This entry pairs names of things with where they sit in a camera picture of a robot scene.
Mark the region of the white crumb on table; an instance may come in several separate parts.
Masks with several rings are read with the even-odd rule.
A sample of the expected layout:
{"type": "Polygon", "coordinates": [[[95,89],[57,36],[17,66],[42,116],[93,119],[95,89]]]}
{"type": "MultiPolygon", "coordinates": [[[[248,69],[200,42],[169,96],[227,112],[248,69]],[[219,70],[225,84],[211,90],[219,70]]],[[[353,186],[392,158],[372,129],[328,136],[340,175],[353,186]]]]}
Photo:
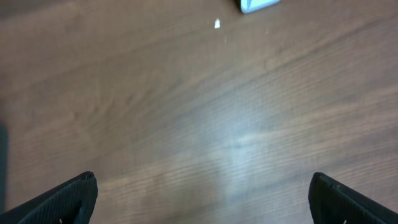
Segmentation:
{"type": "Polygon", "coordinates": [[[221,21],[217,18],[215,20],[214,28],[219,29],[221,27],[221,21]]]}

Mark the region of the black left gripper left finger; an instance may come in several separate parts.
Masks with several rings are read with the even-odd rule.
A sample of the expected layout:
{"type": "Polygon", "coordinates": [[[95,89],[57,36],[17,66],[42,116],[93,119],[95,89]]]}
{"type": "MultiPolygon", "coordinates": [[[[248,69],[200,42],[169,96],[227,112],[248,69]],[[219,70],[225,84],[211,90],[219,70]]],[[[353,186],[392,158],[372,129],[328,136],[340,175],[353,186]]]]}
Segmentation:
{"type": "Polygon", "coordinates": [[[1,214],[1,223],[90,222],[98,196],[94,173],[86,171],[1,214]]]}

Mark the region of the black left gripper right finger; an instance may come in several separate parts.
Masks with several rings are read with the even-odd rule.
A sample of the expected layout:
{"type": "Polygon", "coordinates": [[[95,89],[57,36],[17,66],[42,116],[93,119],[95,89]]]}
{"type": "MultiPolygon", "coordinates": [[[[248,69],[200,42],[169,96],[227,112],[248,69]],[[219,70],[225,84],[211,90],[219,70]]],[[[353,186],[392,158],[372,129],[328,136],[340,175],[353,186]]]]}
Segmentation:
{"type": "Polygon", "coordinates": [[[397,224],[397,213],[324,173],[314,173],[308,191],[314,224],[397,224]]]}

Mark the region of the white barcode scanner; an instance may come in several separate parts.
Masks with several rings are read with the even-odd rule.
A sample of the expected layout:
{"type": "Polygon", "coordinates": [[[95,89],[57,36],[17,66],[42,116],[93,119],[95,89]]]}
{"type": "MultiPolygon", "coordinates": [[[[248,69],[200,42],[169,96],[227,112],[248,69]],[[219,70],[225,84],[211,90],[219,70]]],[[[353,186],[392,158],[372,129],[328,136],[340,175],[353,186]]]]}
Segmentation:
{"type": "Polygon", "coordinates": [[[273,6],[279,2],[280,0],[238,0],[238,5],[242,13],[249,14],[273,6]]]}

